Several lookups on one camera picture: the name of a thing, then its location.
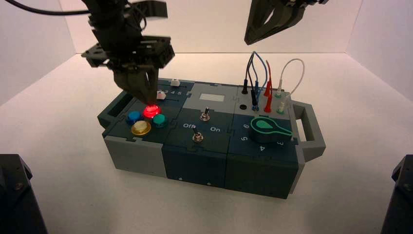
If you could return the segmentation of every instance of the illuminated red button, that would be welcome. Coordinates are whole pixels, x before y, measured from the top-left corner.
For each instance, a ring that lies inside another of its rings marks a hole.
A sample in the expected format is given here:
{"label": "illuminated red button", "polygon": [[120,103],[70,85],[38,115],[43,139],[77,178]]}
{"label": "illuminated red button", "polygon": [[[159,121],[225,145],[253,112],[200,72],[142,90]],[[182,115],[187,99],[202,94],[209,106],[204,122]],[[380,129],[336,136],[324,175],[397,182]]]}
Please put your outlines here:
{"label": "illuminated red button", "polygon": [[143,111],[143,116],[145,118],[153,118],[155,115],[161,113],[161,108],[157,105],[149,105]]}

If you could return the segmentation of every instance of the metal toggle switch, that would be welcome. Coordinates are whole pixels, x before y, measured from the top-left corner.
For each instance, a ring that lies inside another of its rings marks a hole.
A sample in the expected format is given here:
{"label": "metal toggle switch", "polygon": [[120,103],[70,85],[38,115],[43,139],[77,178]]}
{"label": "metal toggle switch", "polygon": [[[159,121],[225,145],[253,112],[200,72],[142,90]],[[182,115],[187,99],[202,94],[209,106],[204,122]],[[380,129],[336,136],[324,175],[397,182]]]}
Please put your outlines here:
{"label": "metal toggle switch", "polygon": [[201,116],[199,117],[200,120],[202,121],[209,121],[209,119],[211,119],[211,117],[209,116],[209,107],[205,108],[205,111],[201,114]]}
{"label": "metal toggle switch", "polygon": [[200,132],[198,132],[198,130],[196,128],[193,128],[194,130],[194,136],[192,137],[192,140],[195,143],[200,143],[204,140],[204,137],[202,136],[202,134]]}

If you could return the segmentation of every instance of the white floor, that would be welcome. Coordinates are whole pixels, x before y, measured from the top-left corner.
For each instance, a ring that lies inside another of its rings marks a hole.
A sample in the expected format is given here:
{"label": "white floor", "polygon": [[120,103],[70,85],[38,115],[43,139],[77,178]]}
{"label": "white floor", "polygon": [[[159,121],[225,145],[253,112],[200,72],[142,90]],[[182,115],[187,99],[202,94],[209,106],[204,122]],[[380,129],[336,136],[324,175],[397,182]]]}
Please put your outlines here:
{"label": "white floor", "polygon": [[[274,79],[306,62],[293,99],[313,105],[327,144],[287,200],[115,169],[96,116],[120,90],[79,55],[0,107],[0,152],[30,166],[49,233],[378,233],[392,170],[413,152],[413,103],[346,54],[263,56]],[[160,77],[242,84],[248,57],[177,54]]]}

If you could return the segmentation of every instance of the black wire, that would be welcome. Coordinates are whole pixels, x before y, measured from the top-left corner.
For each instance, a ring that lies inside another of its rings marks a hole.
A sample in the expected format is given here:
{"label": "black wire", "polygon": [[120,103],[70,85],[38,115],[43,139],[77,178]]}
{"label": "black wire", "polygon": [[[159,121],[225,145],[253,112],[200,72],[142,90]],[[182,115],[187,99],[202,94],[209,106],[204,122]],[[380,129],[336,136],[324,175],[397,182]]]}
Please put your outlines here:
{"label": "black wire", "polygon": [[245,71],[245,79],[248,75],[249,81],[251,82],[251,89],[254,89],[254,85],[252,84],[251,74],[249,73],[249,67],[251,65],[251,61],[253,60],[253,58],[254,58],[254,54],[251,54],[251,57],[249,57],[249,61],[248,61],[248,64],[246,66],[246,71]]}
{"label": "black wire", "polygon": [[88,14],[88,10],[83,10],[83,11],[45,11],[45,10],[40,10],[40,9],[35,9],[30,6],[23,5],[19,2],[16,2],[14,0],[5,0],[6,2],[12,4],[13,6],[16,6],[20,9],[23,9],[25,11],[30,11],[33,13],[37,14],[42,14],[42,15],[48,15],[48,16],[74,16],[74,15],[83,15],[83,14]]}
{"label": "black wire", "polygon": [[135,18],[136,23],[139,25],[139,29],[140,29],[140,31],[145,30],[146,25],[148,24],[148,23],[146,22],[146,16],[145,16],[145,13],[143,13],[143,11],[142,11],[139,7],[137,7],[137,5],[136,5],[136,4],[135,4],[135,5],[133,5],[133,4],[132,4],[132,3],[130,3],[129,1],[128,1],[127,3],[128,3],[129,7],[130,7],[132,10],[136,10],[136,11],[138,11],[138,12],[142,15],[143,22],[144,22],[144,26],[143,26],[143,28],[140,28],[140,22],[138,22],[138,19],[137,19],[135,16],[133,16],[133,18]]}

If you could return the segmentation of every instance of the push button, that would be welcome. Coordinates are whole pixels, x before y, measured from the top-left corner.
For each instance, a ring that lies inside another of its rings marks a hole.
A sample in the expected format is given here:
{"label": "push button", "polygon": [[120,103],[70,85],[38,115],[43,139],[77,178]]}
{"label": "push button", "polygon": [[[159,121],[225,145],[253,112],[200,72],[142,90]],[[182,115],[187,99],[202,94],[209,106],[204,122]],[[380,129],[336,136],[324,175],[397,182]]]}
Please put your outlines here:
{"label": "push button", "polygon": [[141,120],[141,121],[136,122],[132,126],[131,131],[134,135],[143,136],[143,135],[146,135],[150,131],[150,129],[151,129],[150,124],[146,121]]}
{"label": "push button", "polygon": [[152,119],[152,123],[154,124],[155,128],[163,128],[167,125],[168,119],[163,114],[157,114]]}
{"label": "push button", "polygon": [[139,111],[131,111],[128,113],[128,116],[126,117],[126,122],[129,125],[133,125],[139,120],[142,120],[142,115]]}
{"label": "push button", "polygon": [[251,120],[249,137],[259,144],[277,141],[288,141],[293,133],[280,127],[275,120],[267,117],[256,117]]}
{"label": "push button", "polygon": [[161,108],[157,105],[149,105],[143,111],[143,116],[145,118],[153,118],[155,115],[161,113]]}

